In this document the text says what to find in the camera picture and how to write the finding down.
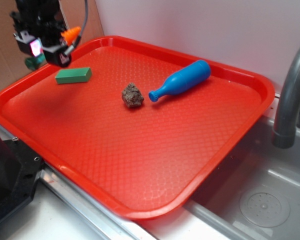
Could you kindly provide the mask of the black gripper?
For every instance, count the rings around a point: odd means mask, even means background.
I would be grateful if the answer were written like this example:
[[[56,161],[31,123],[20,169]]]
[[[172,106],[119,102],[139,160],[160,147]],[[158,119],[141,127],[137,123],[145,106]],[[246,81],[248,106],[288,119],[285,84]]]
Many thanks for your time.
[[[66,55],[67,45],[60,45],[61,33],[66,30],[62,20],[57,20],[60,12],[58,0],[17,0],[17,11],[10,12],[14,38],[22,53],[32,57],[44,54],[48,64],[66,68],[72,61]]]

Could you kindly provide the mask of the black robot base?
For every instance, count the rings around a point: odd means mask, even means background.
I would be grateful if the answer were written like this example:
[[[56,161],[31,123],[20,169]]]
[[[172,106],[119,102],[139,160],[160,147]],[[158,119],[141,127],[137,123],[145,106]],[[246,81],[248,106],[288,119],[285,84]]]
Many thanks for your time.
[[[42,166],[22,140],[0,138],[0,224],[32,202]]]

